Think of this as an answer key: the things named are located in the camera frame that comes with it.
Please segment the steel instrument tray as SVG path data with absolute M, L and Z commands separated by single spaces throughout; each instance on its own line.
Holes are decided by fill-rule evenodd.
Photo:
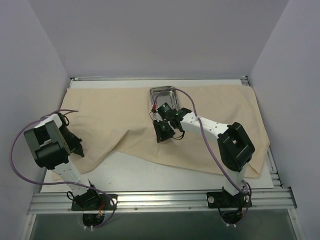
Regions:
M 167 103 L 172 109 L 180 109 L 178 95 L 175 87 L 172 85 L 151 87 L 149 94 L 151 99 L 151 112 L 164 103 Z

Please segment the beige cloth kit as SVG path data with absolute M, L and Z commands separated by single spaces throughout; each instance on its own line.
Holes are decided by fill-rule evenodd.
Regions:
M 241 123 L 255 151 L 245 175 L 257 178 L 267 157 L 270 141 L 254 91 L 247 86 L 186 87 L 181 103 L 219 124 Z M 80 173 L 96 169 L 111 151 L 165 166 L 221 174 L 218 143 L 211 151 L 200 134 L 179 127 L 173 116 L 150 116 L 152 101 L 147 88 L 68 89 L 61 107 L 73 110 L 69 129 L 82 139 L 84 156 L 71 161 Z

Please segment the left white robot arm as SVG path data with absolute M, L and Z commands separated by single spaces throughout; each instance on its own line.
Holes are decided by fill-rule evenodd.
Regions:
M 71 190 L 71 200 L 82 209 L 95 210 L 100 206 L 101 197 L 92 189 L 94 185 L 82 178 L 70 160 L 71 154 L 84 157 L 82 139 L 68 129 L 69 121 L 61 113 L 45 117 L 23 135 L 35 163 L 60 176 Z

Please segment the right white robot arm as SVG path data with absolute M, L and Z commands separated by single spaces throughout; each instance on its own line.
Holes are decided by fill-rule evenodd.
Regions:
M 240 201 L 240 193 L 249 191 L 244 181 L 245 171 L 252 159 L 255 147 L 244 127 L 238 123 L 219 123 L 198 116 L 187 108 L 172 109 L 167 103 L 157 107 L 152 106 L 151 112 L 160 117 L 152 124 L 158 143 L 172 139 L 175 130 L 179 130 L 184 137 L 185 133 L 194 133 L 202 136 L 210 155 L 218 165 L 226 182 L 223 185 L 223 203 L 234 206 Z

